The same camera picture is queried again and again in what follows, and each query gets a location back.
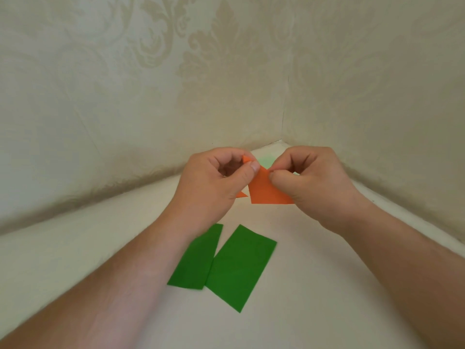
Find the person's left hand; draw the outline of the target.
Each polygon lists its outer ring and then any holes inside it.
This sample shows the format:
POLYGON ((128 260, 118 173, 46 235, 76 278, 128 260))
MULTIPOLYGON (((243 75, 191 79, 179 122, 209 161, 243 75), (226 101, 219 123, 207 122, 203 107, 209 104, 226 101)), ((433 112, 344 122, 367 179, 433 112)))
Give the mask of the person's left hand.
POLYGON ((166 209, 183 233, 199 236, 225 216, 236 200, 225 196, 225 177, 253 159, 250 152, 234 147, 214 148, 189 158, 166 209))

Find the person's right hand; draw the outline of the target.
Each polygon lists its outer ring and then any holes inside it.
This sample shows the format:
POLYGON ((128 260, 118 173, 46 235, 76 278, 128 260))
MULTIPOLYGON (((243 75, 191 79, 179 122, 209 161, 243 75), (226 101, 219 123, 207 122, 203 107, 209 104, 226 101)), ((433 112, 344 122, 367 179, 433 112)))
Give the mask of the person's right hand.
POLYGON ((325 229, 339 235, 364 218, 372 202, 354 186, 336 153, 329 147, 292 146, 272 164, 269 172, 309 172, 309 207, 298 207, 325 229))

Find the orange paper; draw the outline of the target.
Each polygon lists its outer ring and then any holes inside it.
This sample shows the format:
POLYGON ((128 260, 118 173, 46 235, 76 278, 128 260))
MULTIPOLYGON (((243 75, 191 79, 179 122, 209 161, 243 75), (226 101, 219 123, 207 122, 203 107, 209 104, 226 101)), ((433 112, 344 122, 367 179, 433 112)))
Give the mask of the orange paper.
POLYGON ((293 199, 270 181, 269 171, 262 165, 247 184, 252 204, 294 205, 293 199))

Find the person's left forearm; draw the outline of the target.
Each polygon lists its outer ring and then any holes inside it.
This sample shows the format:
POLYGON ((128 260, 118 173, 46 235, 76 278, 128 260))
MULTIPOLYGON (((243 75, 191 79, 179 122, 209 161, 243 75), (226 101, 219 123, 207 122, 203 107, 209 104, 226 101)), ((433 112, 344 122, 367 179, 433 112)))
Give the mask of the person's left forearm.
POLYGON ((169 206, 66 293, 0 340, 0 349, 128 349, 189 244, 224 214, 169 206))

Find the person's right forearm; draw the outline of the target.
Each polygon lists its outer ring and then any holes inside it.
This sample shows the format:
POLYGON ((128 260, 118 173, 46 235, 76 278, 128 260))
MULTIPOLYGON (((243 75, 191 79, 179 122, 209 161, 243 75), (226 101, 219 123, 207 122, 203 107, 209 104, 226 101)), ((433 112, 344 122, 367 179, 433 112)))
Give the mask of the person's right forearm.
POLYGON ((338 231, 435 349, 465 349, 465 258, 362 199, 338 231))

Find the wide green paper sheet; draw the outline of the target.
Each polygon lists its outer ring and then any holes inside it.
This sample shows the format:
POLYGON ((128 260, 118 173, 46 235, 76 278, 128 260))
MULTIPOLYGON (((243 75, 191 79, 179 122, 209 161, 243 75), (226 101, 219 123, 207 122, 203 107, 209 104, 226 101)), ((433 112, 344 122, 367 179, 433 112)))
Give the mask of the wide green paper sheet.
POLYGON ((276 246, 276 240, 239 225, 213 258, 206 288, 241 313, 276 246))

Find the narrow green paper sheet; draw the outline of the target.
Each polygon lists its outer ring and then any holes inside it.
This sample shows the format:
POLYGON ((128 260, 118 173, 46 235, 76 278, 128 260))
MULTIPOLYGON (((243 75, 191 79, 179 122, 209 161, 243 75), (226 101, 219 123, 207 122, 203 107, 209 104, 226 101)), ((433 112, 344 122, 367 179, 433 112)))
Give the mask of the narrow green paper sheet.
POLYGON ((194 239, 184 252, 167 285, 202 290, 215 257, 223 225, 214 224, 194 239))

